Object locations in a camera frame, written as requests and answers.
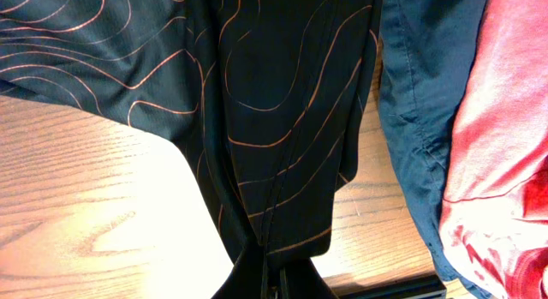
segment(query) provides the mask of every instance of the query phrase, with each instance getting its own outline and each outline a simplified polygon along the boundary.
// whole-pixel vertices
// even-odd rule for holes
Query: wooden floor
[[[377,97],[375,81],[359,174],[336,194],[331,249],[314,260],[338,294],[433,272],[390,166]],[[0,298],[208,298],[230,268],[168,141],[0,98]],[[470,297],[448,286],[449,297]]]

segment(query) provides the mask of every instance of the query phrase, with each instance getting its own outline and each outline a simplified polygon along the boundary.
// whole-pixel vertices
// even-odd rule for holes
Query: pink cloth
[[[439,232],[453,267],[494,296],[546,297],[548,0],[489,0]]]

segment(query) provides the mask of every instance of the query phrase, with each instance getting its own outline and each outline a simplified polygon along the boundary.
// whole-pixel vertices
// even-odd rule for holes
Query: wooden table
[[[377,99],[375,81],[359,173],[336,194],[331,249],[314,260],[338,294],[434,271],[390,166]],[[168,141],[0,97],[0,298],[207,298],[230,269]]]

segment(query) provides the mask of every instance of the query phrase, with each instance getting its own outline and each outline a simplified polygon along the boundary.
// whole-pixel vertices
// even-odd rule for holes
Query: folded fabric
[[[253,274],[314,275],[357,169],[381,3],[0,0],[0,94],[173,141],[233,261],[255,242]]]
[[[378,104],[390,159],[443,280],[461,278],[438,235],[451,129],[474,60],[485,0],[384,0]],[[477,297],[489,294],[461,278]]]
[[[453,129],[440,236],[497,298],[546,298],[548,0],[489,0]]]

